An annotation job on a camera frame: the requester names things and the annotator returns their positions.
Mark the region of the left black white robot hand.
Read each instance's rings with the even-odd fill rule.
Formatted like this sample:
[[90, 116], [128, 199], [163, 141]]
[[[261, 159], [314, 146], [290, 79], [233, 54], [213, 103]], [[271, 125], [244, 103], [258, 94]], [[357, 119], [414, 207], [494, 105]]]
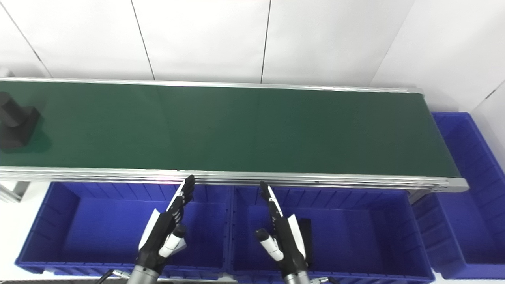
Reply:
[[168, 258], [174, 254], [184, 239], [187, 228], [182, 224], [184, 209], [193, 199], [195, 176], [188, 176], [179, 185], [164, 212], [154, 210], [139, 244], [135, 265], [161, 274]]

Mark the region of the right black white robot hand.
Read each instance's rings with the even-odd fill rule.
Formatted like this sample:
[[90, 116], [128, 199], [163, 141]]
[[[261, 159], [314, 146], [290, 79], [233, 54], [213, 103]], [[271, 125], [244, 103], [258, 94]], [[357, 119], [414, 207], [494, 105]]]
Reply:
[[308, 283], [307, 252], [296, 216], [284, 216], [272, 187], [263, 180], [260, 195], [267, 203], [274, 233], [259, 228], [254, 232], [256, 239], [276, 262], [285, 283]]

